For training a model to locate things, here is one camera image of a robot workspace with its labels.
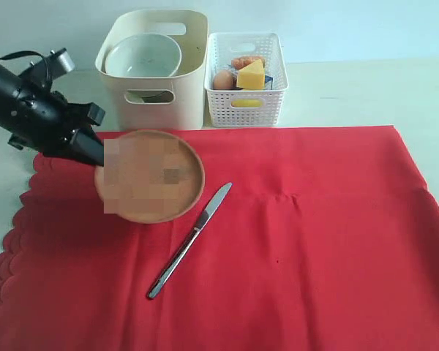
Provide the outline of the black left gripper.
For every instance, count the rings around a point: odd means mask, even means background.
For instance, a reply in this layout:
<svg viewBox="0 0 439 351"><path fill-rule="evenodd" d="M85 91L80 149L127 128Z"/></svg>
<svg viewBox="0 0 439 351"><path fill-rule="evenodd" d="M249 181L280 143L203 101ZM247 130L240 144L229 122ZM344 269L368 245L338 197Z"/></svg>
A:
<svg viewBox="0 0 439 351"><path fill-rule="evenodd" d="M57 91L9 88L11 136L8 144L31 148L44 156L104 165L104 145L93 126L100 126L105 111L95 103L71 103Z"/></svg>

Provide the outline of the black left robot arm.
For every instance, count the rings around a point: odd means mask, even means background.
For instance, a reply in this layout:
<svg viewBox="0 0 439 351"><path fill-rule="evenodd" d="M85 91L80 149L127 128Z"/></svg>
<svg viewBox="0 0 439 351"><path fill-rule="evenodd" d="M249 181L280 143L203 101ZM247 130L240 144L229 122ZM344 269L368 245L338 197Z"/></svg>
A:
<svg viewBox="0 0 439 351"><path fill-rule="evenodd" d="M0 62L35 55L21 51ZM105 111L93 102L68 102L54 91L51 67L49 56L19 75L0 64L0 127L11 133L8 144L102 167L104 145L92 127L102 123Z"/></svg>

